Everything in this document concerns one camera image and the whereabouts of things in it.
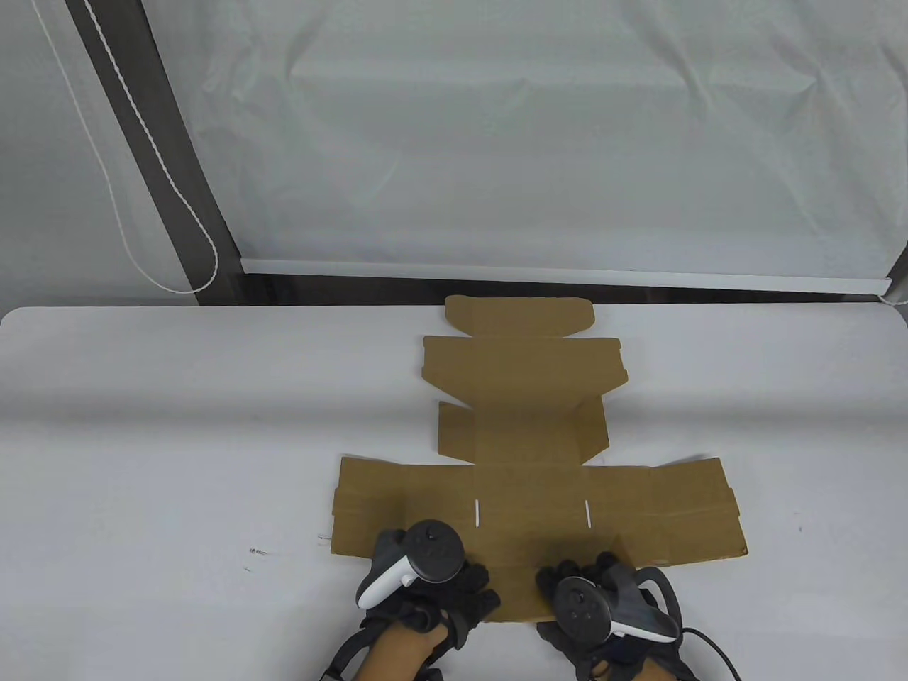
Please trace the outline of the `person's right hand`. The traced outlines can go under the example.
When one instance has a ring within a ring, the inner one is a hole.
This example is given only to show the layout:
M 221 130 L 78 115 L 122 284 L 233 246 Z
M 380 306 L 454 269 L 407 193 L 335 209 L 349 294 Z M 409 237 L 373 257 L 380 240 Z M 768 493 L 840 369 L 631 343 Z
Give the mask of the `person's right hand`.
M 578 680 L 630 680 L 654 670 L 697 678 L 679 655 L 683 619 L 657 567 L 635 570 L 604 552 L 584 567 L 571 560 L 543 567 L 536 586 L 555 617 L 536 633 L 574 665 Z

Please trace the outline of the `person's left hand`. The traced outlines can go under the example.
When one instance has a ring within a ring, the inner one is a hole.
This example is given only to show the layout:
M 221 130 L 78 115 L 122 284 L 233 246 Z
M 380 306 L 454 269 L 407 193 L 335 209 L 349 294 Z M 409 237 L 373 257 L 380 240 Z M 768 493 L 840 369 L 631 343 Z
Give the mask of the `person's left hand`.
M 489 586 L 484 565 L 466 561 L 451 578 L 441 583 L 415 580 L 400 587 L 379 606 L 366 611 L 361 626 L 385 631 L 392 625 L 423 636 L 441 636 L 432 646 L 435 658 L 466 644 L 468 634 L 500 607 L 499 594 Z

